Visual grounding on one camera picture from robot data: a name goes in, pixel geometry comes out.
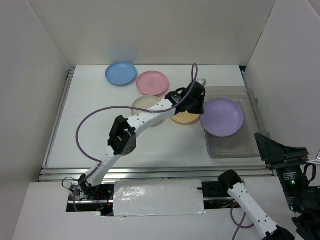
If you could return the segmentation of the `lilac plastic plate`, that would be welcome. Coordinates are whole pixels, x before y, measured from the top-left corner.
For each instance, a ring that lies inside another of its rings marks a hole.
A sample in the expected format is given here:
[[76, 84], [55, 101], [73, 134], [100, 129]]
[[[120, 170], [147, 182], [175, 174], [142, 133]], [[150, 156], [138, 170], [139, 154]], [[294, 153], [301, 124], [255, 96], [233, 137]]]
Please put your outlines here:
[[229, 137], [236, 134], [244, 124], [241, 107], [225, 97], [211, 99], [203, 104], [200, 122], [203, 128], [216, 137]]

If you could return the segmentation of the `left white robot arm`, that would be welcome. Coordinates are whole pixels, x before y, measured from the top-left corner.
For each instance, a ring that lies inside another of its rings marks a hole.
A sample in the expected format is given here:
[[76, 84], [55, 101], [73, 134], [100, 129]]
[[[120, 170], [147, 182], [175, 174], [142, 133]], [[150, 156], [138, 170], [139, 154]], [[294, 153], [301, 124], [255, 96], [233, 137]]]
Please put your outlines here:
[[158, 103], [139, 114], [123, 117], [119, 115], [113, 122], [107, 140], [104, 159], [99, 160], [88, 155], [80, 145], [79, 133], [84, 121], [75, 132], [75, 142], [80, 152], [97, 163], [78, 180], [81, 194], [88, 200], [97, 197], [105, 175], [123, 156], [131, 154], [137, 147], [137, 138], [148, 128], [179, 113], [203, 114], [206, 95], [205, 79], [192, 80], [188, 87], [169, 92]]

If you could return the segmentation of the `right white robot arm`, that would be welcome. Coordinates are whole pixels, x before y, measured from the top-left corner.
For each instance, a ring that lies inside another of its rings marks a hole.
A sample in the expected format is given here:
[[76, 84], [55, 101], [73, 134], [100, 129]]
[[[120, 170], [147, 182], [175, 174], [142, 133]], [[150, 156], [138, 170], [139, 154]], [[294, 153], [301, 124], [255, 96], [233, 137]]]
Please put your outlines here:
[[[266, 168], [277, 173], [289, 209], [299, 214], [292, 218], [297, 235], [304, 240], [318, 240], [320, 188], [310, 186], [310, 183], [316, 178], [320, 160], [309, 160], [309, 152], [305, 147], [289, 147], [258, 132], [254, 134], [254, 138]], [[221, 174], [217, 185], [221, 195], [230, 195], [236, 200], [263, 240], [295, 239], [263, 211], [234, 170]]]

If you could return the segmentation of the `clear plastic bin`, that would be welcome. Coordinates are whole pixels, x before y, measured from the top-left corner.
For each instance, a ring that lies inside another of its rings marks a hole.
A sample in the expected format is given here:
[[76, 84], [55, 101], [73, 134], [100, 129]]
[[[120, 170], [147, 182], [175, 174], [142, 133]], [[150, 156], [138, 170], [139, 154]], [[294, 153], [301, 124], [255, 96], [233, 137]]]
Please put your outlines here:
[[265, 136], [269, 134], [253, 92], [244, 86], [207, 87], [204, 103], [215, 98], [235, 101], [242, 110], [244, 123], [237, 133], [227, 137], [211, 135], [203, 128], [209, 156], [217, 159], [259, 157], [254, 134], [261, 133]]

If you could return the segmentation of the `orange plastic plate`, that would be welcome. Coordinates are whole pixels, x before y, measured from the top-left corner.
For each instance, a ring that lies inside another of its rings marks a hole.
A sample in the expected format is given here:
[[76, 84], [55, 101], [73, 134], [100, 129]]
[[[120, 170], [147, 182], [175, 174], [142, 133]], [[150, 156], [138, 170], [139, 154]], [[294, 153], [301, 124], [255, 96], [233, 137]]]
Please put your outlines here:
[[171, 117], [171, 119], [179, 124], [191, 124], [200, 117], [199, 114], [189, 113], [188, 111], [180, 112]]

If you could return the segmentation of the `cream plastic plate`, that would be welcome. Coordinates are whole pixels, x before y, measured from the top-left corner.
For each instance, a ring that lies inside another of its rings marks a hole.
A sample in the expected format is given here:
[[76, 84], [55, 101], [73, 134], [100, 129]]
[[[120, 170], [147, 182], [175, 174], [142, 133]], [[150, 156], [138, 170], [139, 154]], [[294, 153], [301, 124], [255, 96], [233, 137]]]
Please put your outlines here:
[[[158, 104], [160, 101], [161, 101], [161, 99], [159, 97], [157, 97], [157, 96], [145, 95], [145, 96], [142, 96], [142, 97], [136, 99], [133, 102], [131, 107], [132, 108], [139, 108], [139, 109], [149, 109], [149, 108], [153, 107], [154, 105]], [[138, 115], [138, 114], [140, 114], [142, 112], [143, 111], [141, 111], [141, 110], [131, 109], [131, 115], [132, 116]], [[157, 127], [161, 123], [163, 123], [163, 120], [157, 122], [152, 127]]]

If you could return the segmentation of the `pink plastic plate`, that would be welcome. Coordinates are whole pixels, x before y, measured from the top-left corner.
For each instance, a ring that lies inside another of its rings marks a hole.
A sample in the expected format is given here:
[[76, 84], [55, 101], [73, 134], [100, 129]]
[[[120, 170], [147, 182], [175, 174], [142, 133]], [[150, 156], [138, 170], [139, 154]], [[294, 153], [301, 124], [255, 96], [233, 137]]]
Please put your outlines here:
[[169, 80], [159, 71], [145, 71], [136, 79], [136, 87], [143, 95], [160, 96], [168, 89]]

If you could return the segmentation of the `blue plastic plate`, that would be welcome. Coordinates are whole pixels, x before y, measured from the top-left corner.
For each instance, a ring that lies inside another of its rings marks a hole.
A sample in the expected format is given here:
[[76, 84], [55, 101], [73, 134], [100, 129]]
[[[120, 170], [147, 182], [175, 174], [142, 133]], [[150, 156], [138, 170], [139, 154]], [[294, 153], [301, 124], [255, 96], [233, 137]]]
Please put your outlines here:
[[115, 86], [125, 86], [136, 79], [138, 71], [128, 61], [118, 61], [109, 65], [105, 70], [105, 78]]

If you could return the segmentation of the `white foam cover panel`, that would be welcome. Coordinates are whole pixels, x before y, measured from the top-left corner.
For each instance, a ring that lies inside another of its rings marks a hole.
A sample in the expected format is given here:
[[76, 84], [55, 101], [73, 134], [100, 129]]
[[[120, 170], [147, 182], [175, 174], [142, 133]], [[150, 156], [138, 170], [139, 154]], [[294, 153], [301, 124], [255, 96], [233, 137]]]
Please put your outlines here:
[[137, 180], [114, 184], [116, 217], [189, 216], [204, 214], [200, 180]]

